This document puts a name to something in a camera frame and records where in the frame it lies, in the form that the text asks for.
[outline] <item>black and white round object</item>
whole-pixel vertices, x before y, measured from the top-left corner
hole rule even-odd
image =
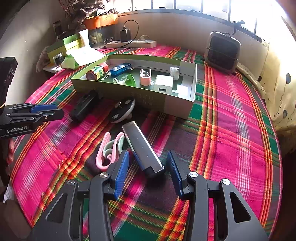
[[[116,103],[115,108],[111,110],[108,118],[111,123],[119,123],[127,118],[131,118],[131,112],[135,107],[135,99],[127,97]]]

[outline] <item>black cable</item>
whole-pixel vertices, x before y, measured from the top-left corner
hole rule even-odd
[[[120,47],[117,47],[117,48],[108,48],[108,49],[119,49],[119,48],[122,48],[122,47],[124,47],[124,46],[130,44],[131,42],[133,42],[133,41],[136,39],[136,37],[137,37],[137,35],[138,35],[138,33],[139,33],[139,24],[138,24],[138,22],[137,22],[136,20],[132,20],[132,19],[130,19],[130,20],[127,20],[127,21],[124,22],[124,25],[123,25],[124,28],[126,27],[126,22],[128,22],[128,21],[134,21],[134,22],[136,22],[137,25],[138,25],[138,30],[137,30],[137,33],[136,33],[135,38],[134,38],[133,40],[131,40],[129,43],[123,45],[123,46],[120,46]]]

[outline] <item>window frame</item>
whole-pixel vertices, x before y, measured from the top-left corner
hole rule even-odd
[[[209,20],[213,20],[213,21],[216,21],[216,22],[223,23],[223,24],[225,24],[227,26],[230,26],[230,27],[234,27],[234,23],[230,22],[231,0],[229,0],[229,8],[228,8],[227,20],[203,13],[204,0],[201,0],[200,12],[176,9],[177,0],[174,0],[174,5],[173,5],[174,8],[173,9],[153,8],[153,1],[154,0],[151,0],[151,9],[142,9],[142,10],[134,10],[133,9],[133,0],[130,0],[130,1],[131,1],[131,11],[130,12],[120,13],[118,16],[125,16],[125,15],[129,15],[129,14],[138,14],[138,13],[150,13],[150,12],[177,13],[177,14],[185,14],[185,15],[192,15],[192,16],[197,16],[197,17],[201,17],[201,18],[206,18],[206,19],[209,19]],[[257,40],[258,42],[260,42],[262,44],[265,44],[265,40],[263,40],[262,38],[260,38],[259,36],[256,35],[256,29],[257,29],[257,19],[256,19],[256,22],[255,22],[255,27],[254,27],[253,32],[246,29],[246,28],[244,28],[244,27],[240,27],[237,30],[249,35],[253,39]]]

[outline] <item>power strip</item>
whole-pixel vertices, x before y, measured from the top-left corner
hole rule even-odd
[[[128,44],[129,42],[121,42],[121,41],[113,41],[108,44],[106,44],[107,48],[119,48],[125,44]],[[145,40],[145,41],[138,41],[135,40],[128,44],[126,48],[154,48],[156,47],[156,41],[154,40]]]

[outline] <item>plaid tablecloth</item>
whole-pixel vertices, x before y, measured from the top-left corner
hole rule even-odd
[[[210,68],[195,51],[179,47],[104,53],[154,55],[197,64],[196,97],[188,120],[139,106],[133,119],[164,165],[167,152],[173,149],[192,171],[205,178],[230,179],[270,235],[281,201],[281,157],[269,114],[250,82],[240,73],[226,75]],[[80,125],[72,123],[68,114],[81,96],[70,80],[74,73],[61,71],[27,101],[55,103],[63,108],[65,117],[15,140],[17,161],[11,179],[31,226],[66,180],[85,181],[99,173],[95,157],[104,134],[110,131],[115,138],[121,131],[122,123],[111,124],[107,119],[114,107],[114,101],[108,99]],[[115,240],[182,240],[188,204],[176,196],[168,172],[161,180],[148,181],[131,155],[123,195],[109,202]],[[84,214],[83,233],[88,239],[87,205]],[[213,231],[210,205],[209,240]]]

